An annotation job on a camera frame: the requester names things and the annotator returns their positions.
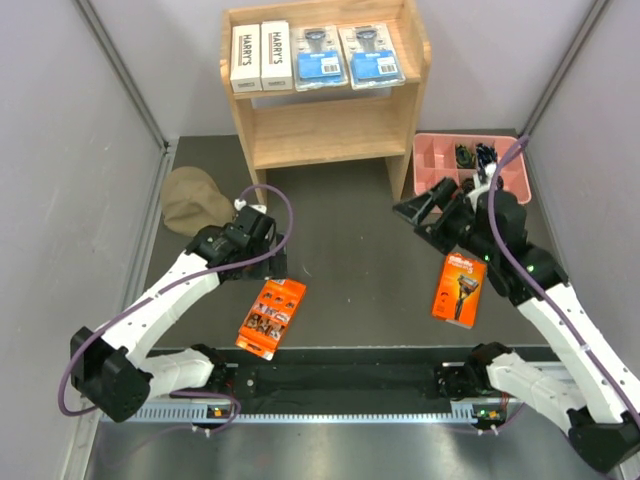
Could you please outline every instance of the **barcode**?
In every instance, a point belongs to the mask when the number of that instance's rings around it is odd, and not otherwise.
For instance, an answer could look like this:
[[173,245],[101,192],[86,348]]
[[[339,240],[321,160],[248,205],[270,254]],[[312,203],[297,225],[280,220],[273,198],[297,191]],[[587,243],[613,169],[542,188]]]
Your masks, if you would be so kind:
[[398,73],[395,65],[378,65],[380,73]]
[[323,65],[322,73],[338,73],[340,71],[340,65]]

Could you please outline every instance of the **product label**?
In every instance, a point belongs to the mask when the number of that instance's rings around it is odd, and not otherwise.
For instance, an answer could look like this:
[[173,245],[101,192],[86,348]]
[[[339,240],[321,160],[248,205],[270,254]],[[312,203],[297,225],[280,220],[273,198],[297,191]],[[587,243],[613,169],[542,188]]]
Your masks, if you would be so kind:
[[356,52],[353,54],[356,80],[379,80],[398,76],[398,66],[391,50]]
[[269,64],[279,65],[282,61],[282,32],[272,32],[269,34]]
[[303,80],[340,77],[340,74],[340,59],[336,51],[298,54],[298,75]]
[[473,273],[473,263],[471,260],[467,260],[464,257],[451,255],[450,257],[447,257],[447,263],[454,267],[466,270],[469,273]]
[[251,34],[238,37],[238,66],[246,67],[253,64],[253,39]]

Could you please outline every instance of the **white wall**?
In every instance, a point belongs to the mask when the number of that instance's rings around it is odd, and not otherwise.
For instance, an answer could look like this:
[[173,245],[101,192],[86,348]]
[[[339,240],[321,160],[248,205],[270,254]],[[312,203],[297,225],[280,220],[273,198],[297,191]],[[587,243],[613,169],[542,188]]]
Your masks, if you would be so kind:
[[[164,135],[234,131],[218,67],[223,9],[279,0],[93,0]],[[589,0],[417,0],[433,45],[423,129],[520,128]]]
[[640,2],[612,2],[529,159],[578,296],[640,375]]
[[0,477],[42,480],[70,337],[122,301],[160,151],[72,2],[3,2],[0,64]]

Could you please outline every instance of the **orange razor package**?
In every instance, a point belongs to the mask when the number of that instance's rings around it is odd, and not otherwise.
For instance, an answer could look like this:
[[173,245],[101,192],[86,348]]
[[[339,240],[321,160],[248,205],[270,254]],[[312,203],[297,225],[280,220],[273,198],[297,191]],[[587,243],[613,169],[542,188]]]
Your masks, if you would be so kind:
[[473,327],[486,270],[484,263],[459,253],[447,255],[433,301],[433,316],[461,327]]
[[236,345],[271,360],[307,287],[293,280],[269,280],[240,327]]

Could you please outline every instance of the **wooden shelf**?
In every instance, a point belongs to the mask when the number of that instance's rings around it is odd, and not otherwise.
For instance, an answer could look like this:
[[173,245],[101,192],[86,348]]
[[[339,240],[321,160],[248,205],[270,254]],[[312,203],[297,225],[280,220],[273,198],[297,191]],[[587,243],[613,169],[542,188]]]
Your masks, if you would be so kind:
[[256,110],[256,169],[403,155],[390,97],[305,103]]
[[[309,101],[305,95],[351,90],[350,85],[235,94],[229,80],[231,30],[272,20],[286,20],[290,27],[386,23],[406,83],[387,97],[347,100]],[[227,10],[222,19],[220,76],[254,184],[266,182],[271,168],[385,157],[393,197],[399,199],[430,65],[431,46],[415,0],[306,0]],[[307,103],[269,108],[252,103],[287,95]],[[264,192],[258,200],[266,203]]]

